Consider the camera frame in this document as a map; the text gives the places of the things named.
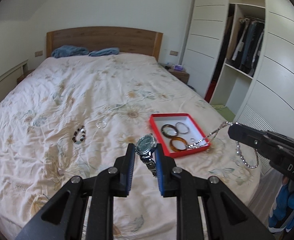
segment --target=jewelry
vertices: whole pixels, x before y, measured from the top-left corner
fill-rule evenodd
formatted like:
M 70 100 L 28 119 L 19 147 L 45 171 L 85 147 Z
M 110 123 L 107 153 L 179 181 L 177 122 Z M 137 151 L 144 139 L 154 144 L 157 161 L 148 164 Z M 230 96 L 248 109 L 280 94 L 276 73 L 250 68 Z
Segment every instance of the jewelry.
M 191 148 L 191 149 L 193 149 L 193 148 L 195 148 L 195 147 L 196 147 L 196 148 L 200 148 L 200 147 L 203 147 L 204 145 L 207 145 L 208 142 L 206 142 L 206 143 L 205 143 L 204 145 L 202 145 L 202 146 L 199 146 L 199 147 L 197 146 L 197 144 L 203 142 L 204 140 L 208 139 L 209 136 L 211 136 L 211 135 L 214 134 L 213 138 L 209 141 L 209 142 L 212 142 L 212 140 L 217 136 L 218 132 L 219 132 L 222 128 L 227 127 L 228 125 L 231 126 L 231 125 L 233 125 L 233 123 L 232 123 L 232 122 L 223 122 L 223 123 L 219 126 L 218 129 L 216 129 L 216 130 L 214 130 L 213 132 L 211 132 L 211 133 L 210 133 L 209 135 L 207 135 L 205 138 L 203 138 L 203 139 L 201 139 L 201 140 L 199 140 L 199 141 L 197 141 L 197 142 L 195 142 L 195 143 L 193 143 L 193 144 L 186 145 L 186 148 Z M 242 155 L 242 151 L 240 150 L 240 144 L 239 144 L 239 142 L 237 142 L 237 150 L 236 150 L 236 154 L 240 157 L 240 159 L 242 160 L 243 164 L 244 164 L 247 168 L 249 168 L 249 169 L 255 169 L 255 168 L 257 168 L 257 167 L 259 166 L 259 157 L 258 157 L 258 151 L 257 151 L 257 149 L 254 149 L 254 153 L 255 153 L 256 160 L 257 160 L 257 164 L 256 164 L 255 166 L 251 166 L 251 165 L 249 165 L 249 164 L 247 163 L 247 161 L 245 160 L 244 156 Z
M 81 132 L 81 138 L 79 141 L 76 140 L 77 134 L 78 132 Z M 81 144 L 84 140 L 86 139 L 86 130 L 85 130 L 85 126 L 82 125 L 81 128 L 78 128 L 76 132 L 74 132 L 74 136 L 72 138 L 72 141 L 76 144 Z
M 135 152 L 140 156 L 143 163 L 146 164 L 148 170 L 156 177 L 156 164 L 152 159 L 152 154 L 156 150 L 157 141 L 152 133 L 142 136 L 135 145 Z
M 107 123 L 105 121 L 99 121 L 96 126 L 98 128 L 105 128 L 107 126 Z
M 178 130 L 175 126 L 171 125 L 171 124 L 165 124 L 161 127 L 161 132 L 162 135 L 171 139 L 171 138 L 175 138 L 178 135 Z
M 187 131 L 186 131 L 186 132 L 181 132 L 181 131 L 178 129 L 178 124 L 183 125 L 184 127 L 186 127 L 186 128 L 187 128 Z M 177 122 L 176 125 L 175 125 L 175 127 L 177 128 L 178 132 L 181 133 L 181 134 L 187 134 L 187 133 L 190 132 L 189 127 L 186 126 L 186 124 L 184 124 L 184 123 L 182 123 L 182 122 Z
M 183 142 L 184 145 L 185 145 L 185 149 L 178 149 L 178 148 L 176 148 L 176 147 L 173 145 L 173 143 L 172 143 L 173 141 L 180 141 L 180 142 Z M 182 151 L 185 151 L 185 150 L 188 148 L 187 145 L 188 145 L 187 141 L 186 141 L 185 139 L 181 138 L 181 137 L 175 137 L 175 138 L 172 138 L 172 139 L 170 140 L 170 143 L 169 143 L 169 146 L 170 146 L 171 150 L 173 150 L 174 152 L 182 152 Z

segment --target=wooden nightstand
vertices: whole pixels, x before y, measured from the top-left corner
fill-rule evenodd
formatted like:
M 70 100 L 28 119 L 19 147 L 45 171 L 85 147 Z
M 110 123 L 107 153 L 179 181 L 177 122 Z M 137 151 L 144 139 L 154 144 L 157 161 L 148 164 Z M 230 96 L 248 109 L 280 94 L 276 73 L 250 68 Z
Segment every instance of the wooden nightstand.
M 168 70 L 171 74 L 173 74 L 176 78 L 178 78 L 181 82 L 187 84 L 189 80 L 189 74 L 185 71 L 178 71 L 174 69 Z
M 32 73 L 34 69 L 27 70 L 24 74 L 22 74 L 19 78 L 17 78 L 17 84 L 22 82 L 25 77 L 27 77 L 30 73 Z

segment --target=bolt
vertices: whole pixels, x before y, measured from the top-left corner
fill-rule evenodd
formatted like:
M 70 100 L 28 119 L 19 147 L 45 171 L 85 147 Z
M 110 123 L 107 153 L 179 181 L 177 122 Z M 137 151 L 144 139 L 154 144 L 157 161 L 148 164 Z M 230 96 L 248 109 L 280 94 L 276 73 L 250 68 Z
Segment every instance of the bolt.
M 180 167 L 173 167 L 172 168 L 173 173 L 182 173 L 182 168 Z
M 71 183 L 77 184 L 80 182 L 80 177 L 79 176 L 74 176 L 71 178 Z
M 109 174 L 116 174 L 117 171 L 118 171 L 118 169 L 117 169 L 116 167 L 110 167 L 110 168 L 108 169 L 108 173 L 109 173 Z
M 210 181 L 210 183 L 212 183 L 212 184 L 217 184 L 217 183 L 220 181 L 220 179 L 219 179 L 218 177 L 216 177 L 216 176 L 211 176 L 211 177 L 209 178 L 209 181 Z

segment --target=wooden headboard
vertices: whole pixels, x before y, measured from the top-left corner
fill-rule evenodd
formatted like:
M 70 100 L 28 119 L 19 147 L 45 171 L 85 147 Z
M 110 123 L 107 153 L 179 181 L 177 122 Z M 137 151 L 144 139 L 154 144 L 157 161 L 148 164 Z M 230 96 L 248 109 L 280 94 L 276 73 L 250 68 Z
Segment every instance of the wooden headboard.
M 158 61 L 162 33 L 125 27 L 80 27 L 47 33 L 46 55 L 63 45 L 89 51 L 118 47 L 120 52 L 153 56 Z

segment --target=wall outlet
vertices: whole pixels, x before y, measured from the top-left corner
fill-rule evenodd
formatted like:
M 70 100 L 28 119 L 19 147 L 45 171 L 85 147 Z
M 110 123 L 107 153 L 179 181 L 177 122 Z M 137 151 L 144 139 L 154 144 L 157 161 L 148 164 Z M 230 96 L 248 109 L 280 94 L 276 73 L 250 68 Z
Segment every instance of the wall outlet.
M 171 50 L 169 55 L 178 56 L 178 51 Z
M 35 57 L 43 56 L 43 51 L 36 51 L 35 52 Z

